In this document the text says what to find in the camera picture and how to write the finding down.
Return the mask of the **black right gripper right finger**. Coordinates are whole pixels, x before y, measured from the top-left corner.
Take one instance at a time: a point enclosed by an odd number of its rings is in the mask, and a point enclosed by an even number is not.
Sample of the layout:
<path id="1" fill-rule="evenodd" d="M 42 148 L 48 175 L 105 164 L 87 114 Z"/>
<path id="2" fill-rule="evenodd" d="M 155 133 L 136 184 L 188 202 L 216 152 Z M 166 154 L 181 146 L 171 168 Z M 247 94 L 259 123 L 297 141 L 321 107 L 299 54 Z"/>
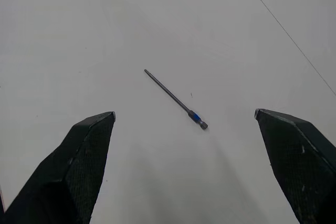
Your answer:
<path id="1" fill-rule="evenodd" d="M 274 176 L 300 223 L 335 223 L 335 146 L 310 122 L 266 109 L 255 119 Z"/>

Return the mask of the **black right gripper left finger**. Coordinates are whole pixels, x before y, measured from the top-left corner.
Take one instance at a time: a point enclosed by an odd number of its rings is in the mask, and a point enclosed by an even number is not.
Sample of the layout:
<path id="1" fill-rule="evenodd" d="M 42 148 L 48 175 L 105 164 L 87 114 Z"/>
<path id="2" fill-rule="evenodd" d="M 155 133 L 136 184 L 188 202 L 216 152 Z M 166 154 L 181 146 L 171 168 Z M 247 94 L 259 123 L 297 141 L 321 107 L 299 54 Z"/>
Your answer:
<path id="1" fill-rule="evenodd" d="M 1 211 L 1 223 L 89 223 L 115 120 L 105 112 L 75 124 Z"/>

